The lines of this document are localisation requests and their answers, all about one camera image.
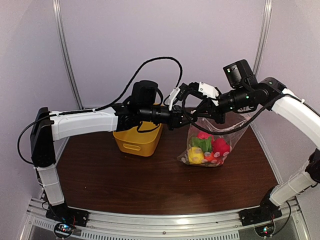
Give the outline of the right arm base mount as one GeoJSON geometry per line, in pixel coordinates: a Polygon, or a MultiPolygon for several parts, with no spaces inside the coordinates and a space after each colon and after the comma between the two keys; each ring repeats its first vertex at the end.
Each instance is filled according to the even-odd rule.
{"type": "Polygon", "coordinates": [[[253,225],[255,233],[265,239],[275,236],[288,222],[287,219],[285,224],[276,231],[275,219],[282,217],[283,214],[280,207],[271,202],[270,193],[262,198],[259,206],[243,209],[238,214],[243,227],[253,225]]]}

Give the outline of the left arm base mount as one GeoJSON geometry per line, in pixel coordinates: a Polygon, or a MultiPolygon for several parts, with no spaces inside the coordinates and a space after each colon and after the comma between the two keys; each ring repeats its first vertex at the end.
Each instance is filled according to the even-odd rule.
{"type": "Polygon", "coordinates": [[[58,239],[67,239],[75,233],[77,227],[87,226],[89,212],[86,210],[68,207],[65,202],[51,205],[46,197],[41,206],[46,211],[45,217],[55,221],[53,233],[58,239]]]}

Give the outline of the orange toy carrot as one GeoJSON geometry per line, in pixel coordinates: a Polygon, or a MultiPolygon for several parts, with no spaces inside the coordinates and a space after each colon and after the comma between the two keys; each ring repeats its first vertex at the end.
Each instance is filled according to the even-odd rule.
{"type": "Polygon", "coordinates": [[[204,160],[205,162],[212,162],[212,161],[215,161],[216,158],[214,157],[214,153],[213,152],[205,152],[204,153],[204,160]]]}

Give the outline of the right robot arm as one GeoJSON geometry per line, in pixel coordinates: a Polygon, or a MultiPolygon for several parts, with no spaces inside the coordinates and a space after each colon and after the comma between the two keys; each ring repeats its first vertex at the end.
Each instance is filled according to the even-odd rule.
{"type": "Polygon", "coordinates": [[[196,92],[206,101],[206,116],[224,122],[226,113],[247,108],[270,111],[288,122],[315,147],[309,159],[285,182],[273,187],[256,210],[259,220],[268,220],[287,200],[320,183],[320,115],[284,83],[274,77],[258,81],[247,60],[242,59],[223,68],[231,90],[222,93],[217,87],[201,81],[196,92]]]}

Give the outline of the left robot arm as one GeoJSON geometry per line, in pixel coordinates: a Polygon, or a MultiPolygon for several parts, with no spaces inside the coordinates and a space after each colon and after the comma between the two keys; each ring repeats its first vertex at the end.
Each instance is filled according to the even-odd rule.
{"type": "Polygon", "coordinates": [[[162,125],[170,130],[180,128],[185,125],[183,109],[176,102],[182,100],[187,89],[184,83],[174,88],[165,106],[155,104],[156,94],[161,93],[158,84],[141,80],[133,85],[131,95],[123,103],[75,111],[40,108],[35,121],[27,126],[31,129],[29,163],[35,167],[53,215],[61,222],[72,218],[56,169],[55,141],[97,132],[120,132],[128,134],[130,140],[145,141],[150,133],[158,136],[162,125]]]}

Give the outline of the yellow toy lemon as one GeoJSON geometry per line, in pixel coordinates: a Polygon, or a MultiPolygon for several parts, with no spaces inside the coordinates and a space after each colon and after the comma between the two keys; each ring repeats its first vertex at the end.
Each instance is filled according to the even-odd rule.
{"type": "Polygon", "coordinates": [[[204,157],[204,152],[200,147],[191,147],[187,151],[188,155],[188,161],[191,165],[200,165],[203,163],[203,160],[205,159],[204,157]]]}

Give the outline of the green toy leaf vegetable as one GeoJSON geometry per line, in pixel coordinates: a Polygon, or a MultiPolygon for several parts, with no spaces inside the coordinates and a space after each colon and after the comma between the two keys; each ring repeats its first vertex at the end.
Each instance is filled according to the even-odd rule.
{"type": "Polygon", "coordinates": [[[208,137],[206,139],[201,139],[198,137],[192,137],[191,138],[191,145],[193,147],[200,148],[204,153],[205,152],[212,152],[212,137],[208,137]]]}

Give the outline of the clear zip top bag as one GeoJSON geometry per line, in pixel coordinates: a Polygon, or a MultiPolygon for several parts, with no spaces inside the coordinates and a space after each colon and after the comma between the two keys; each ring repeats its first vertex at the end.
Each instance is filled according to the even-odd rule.
{"type": "Polygon", "coordinates": [[[216,134],[206,133],[191,124],[187,133],[186,150],[177,157],[177,160],[196,167],[222,166],[247,130],[243,125],[249,119],[250,116],[247,113],[234,112],[228,112],[225,115],[223,124],[200,117],[196,124],[216,134]]]}

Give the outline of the magenta toy fruit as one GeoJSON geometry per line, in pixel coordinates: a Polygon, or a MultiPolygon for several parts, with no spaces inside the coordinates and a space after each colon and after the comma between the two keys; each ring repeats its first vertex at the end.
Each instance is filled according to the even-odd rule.
{"type": "Polygon", "coordinates": [[[212,147],[215,158],[225,157],[231,152],[231,146],[223,138],[217,138],[212,147]]]}

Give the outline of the red toy tomato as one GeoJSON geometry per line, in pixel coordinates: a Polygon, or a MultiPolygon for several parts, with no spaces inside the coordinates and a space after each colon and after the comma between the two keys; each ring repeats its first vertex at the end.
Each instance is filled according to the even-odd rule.
{"type": "Polygon", "coordinates": [[[197,134],[196,139],[197,139],[196,145],[198,147],[204,143],[209,143],[210,145],[212,145],[214,142],[214,136],[212,134],[209,134],[203,131],[200,131],[197,134]]]}

